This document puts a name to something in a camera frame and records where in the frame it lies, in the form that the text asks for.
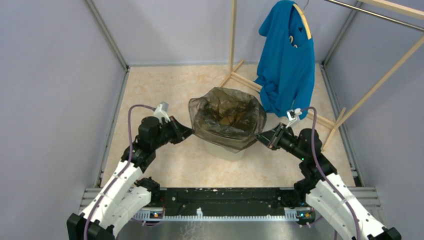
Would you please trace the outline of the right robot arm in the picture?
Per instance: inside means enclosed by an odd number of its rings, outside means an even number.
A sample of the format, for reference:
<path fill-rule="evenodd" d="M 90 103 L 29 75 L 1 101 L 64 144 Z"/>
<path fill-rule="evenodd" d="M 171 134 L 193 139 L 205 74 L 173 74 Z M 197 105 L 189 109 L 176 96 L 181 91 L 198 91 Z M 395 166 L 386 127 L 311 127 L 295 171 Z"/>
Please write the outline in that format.
<path fill-rule="evenodd" d="M 310 206 L 334 228 L 343 240 L 400 240 L 395 227 L 377 220 L 350 191 L 332 163 L 322 154 L 322 142 L 314 128 L 304 128 L 296 136 L 279 123 L 255 135 L 270 150 L 285 150 L 300 159 L 304 178 L 294 184 L 293 200 Z"/>

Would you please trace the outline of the dark translucent trash bag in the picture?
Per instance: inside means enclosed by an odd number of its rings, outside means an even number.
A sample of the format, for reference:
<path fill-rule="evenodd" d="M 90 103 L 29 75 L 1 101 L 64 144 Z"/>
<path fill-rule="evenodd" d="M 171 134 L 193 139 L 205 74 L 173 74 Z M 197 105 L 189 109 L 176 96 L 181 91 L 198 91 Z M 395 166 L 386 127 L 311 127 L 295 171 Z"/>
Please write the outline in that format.
<path fill-rule="evenodd" d="M 191 128 L 198 138 L 238 153 L 257 142 L 267 122 L 260 101 L 247 92 L 214 87 L 188 102 Z"/>

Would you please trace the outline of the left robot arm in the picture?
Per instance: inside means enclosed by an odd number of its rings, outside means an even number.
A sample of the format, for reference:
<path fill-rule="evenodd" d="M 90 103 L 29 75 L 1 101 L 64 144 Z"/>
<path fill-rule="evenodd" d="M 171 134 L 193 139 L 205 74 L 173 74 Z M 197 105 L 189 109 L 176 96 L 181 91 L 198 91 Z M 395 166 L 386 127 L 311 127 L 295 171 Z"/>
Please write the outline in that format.
<path fill-rule="evenodd" d="M 71 214 L 66 227 L 71 240 L 114 240 L 143 207 L 160 202 L 160 185 L 141 178 L 160 147 L 179 144 L 193 134 L 173 116 L 142 119 L 138 134 L 124 151 L 115 173 L 79 213 Z"/>

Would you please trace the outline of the blue t-shirt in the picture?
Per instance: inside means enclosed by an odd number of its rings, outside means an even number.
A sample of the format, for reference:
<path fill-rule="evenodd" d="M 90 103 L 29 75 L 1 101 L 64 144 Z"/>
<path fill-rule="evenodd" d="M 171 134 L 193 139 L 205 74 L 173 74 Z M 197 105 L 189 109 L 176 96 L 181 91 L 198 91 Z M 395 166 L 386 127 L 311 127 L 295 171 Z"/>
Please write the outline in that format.
<path fill-rule="evenodd" d="M 264 110 L 277 117 L 310 106 L 315 85 L 315 54 L 302 18 L 290 0 L 278 1 L 260 26 L 265 43 L 255 83 Z"/>

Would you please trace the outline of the wooden clothes hanger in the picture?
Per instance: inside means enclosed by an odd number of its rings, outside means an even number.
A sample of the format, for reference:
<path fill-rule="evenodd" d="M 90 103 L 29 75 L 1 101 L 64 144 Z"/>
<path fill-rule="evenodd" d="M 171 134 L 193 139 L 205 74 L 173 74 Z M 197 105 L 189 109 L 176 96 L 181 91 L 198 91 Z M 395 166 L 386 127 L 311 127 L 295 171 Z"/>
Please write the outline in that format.
<path fill-rule="evenodd" d="M 298 12 L 298 14 L 299 14 L 299 16 L 301 18 L 301 21 L 302 21 L 303 28 L 304 28 L 305 34 L 307 36 L 307 39 L 308 40 L 312 39 L 311 30 L 310 30 L 308 21 L 306 19 L 306 16 L 305 16 L 303 10 L 296 3 L 293 4 L 293 7 L 296 9 L 296 11 Z"/>

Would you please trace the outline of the cream plastic trash bin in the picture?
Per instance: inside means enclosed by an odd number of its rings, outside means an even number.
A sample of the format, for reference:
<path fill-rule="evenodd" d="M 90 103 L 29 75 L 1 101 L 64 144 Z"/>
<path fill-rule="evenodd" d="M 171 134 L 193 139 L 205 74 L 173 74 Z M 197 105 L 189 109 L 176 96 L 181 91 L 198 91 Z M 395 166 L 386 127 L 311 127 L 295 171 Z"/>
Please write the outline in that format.
<path fill-rule="evenodd" d="M 245 149 L 234 152 L 232 148 L 222 147 L 220 145 L 216 145 L 208 141 L 204 141 L 203 145 L 205 147 L 206 152 L 210 155 L 232 162 L 241 160 L 246 153 Z"/>

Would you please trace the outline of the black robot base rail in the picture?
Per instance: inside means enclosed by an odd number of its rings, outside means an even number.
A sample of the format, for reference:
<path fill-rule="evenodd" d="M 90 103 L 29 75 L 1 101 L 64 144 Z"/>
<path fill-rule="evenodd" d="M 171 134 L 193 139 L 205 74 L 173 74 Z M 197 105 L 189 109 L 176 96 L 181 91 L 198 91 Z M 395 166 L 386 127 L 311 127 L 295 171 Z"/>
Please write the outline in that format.
<path fill-rule="evenodd" d="M 307 204 L 290 187 L 169 187 L 156 192 L 147 207 L 164 210 L 166 217 L 194 216 L 198 209 L 206 217 L 265 217 Z"/>

